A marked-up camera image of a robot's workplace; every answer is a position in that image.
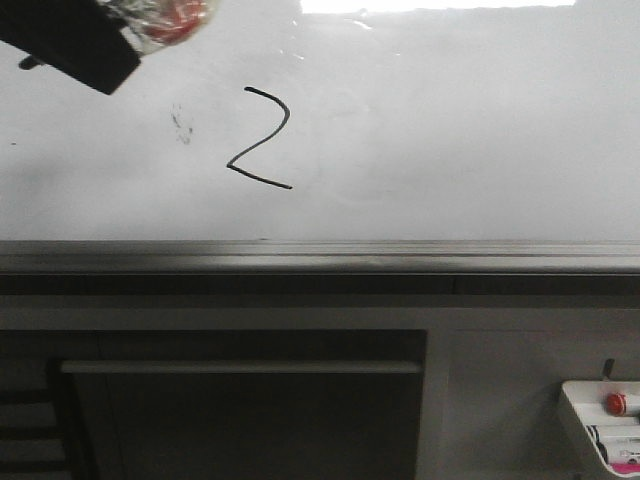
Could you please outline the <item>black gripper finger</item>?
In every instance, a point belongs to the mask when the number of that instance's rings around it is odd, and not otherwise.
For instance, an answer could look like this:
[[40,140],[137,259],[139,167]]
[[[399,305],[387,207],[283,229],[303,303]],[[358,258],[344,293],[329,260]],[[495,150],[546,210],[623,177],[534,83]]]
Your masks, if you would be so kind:
[[1,2],[1,41],[26,53],[20,69],[49,65],[106,95],[141,64],[124,26],[95,1]]

